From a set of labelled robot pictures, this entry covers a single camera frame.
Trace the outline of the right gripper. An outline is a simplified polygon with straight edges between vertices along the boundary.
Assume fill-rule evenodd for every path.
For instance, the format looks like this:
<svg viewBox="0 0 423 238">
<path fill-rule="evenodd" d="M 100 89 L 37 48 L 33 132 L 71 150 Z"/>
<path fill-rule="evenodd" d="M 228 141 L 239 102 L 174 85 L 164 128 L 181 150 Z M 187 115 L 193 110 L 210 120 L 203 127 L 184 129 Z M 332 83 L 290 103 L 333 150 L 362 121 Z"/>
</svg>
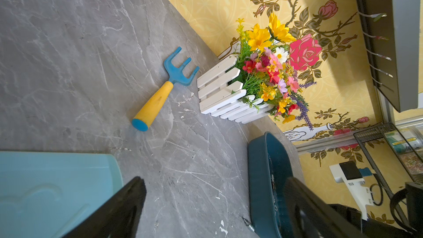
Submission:
<svg viewBox="0 0 423 238">
<path fill-rule="evenodd" d="M 407 220 L 396 215 L 400 203 L 405 202 Z M 392 219 L 399 227 L 369 218 L 361 219 L 361 212 L 344 205 L 330 205 L 348 223 L 356 227 L 360 234 L 368 238 L 421 238 L 423 236 L 423 185 L 408 182 L 390 199 Z"/>
</svg>

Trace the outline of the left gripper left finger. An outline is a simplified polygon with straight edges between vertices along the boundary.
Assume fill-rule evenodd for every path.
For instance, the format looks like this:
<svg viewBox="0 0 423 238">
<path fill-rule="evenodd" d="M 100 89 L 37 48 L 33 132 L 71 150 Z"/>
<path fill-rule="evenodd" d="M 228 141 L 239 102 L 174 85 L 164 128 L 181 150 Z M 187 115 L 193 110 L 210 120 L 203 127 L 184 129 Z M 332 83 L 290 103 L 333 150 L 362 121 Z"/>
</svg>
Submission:
<svg viewBox="0 0 423 238">
<path fill-rule="evenodd" d="M 141 219 L 147 190 L 134 177 L 65 238 L 134 238 Z"/>
</svg>

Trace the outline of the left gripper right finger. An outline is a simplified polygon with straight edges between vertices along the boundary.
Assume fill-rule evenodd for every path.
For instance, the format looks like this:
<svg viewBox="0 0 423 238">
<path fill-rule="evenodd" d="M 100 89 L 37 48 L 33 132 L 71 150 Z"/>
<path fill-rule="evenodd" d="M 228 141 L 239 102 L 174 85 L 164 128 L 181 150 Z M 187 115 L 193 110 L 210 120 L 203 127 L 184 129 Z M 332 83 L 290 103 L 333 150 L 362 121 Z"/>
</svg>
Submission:
<svg viewBox="0 0 423 238">
<path fill-rule="evenodd" d="M 295 238 L 362 238 L 364 235 L 301 181 L 286 180 L 284 198 Z"/>
</svg>

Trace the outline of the teal plastic storage box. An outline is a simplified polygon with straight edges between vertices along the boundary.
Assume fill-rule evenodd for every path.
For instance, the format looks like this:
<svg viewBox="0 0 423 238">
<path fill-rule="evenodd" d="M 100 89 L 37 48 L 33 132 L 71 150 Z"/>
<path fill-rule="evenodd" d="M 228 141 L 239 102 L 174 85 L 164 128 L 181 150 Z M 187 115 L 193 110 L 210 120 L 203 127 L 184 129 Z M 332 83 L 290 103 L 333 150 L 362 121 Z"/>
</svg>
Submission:
<svg viewBox="0 0 423 238">
<path fill-rule="evenodd" d="M 293 177 L 288 153 L 270 132 L 248 145 L 250 215 L 260 238 L 292 238 L 284 197 L 286 180 Z"/>
</svg>

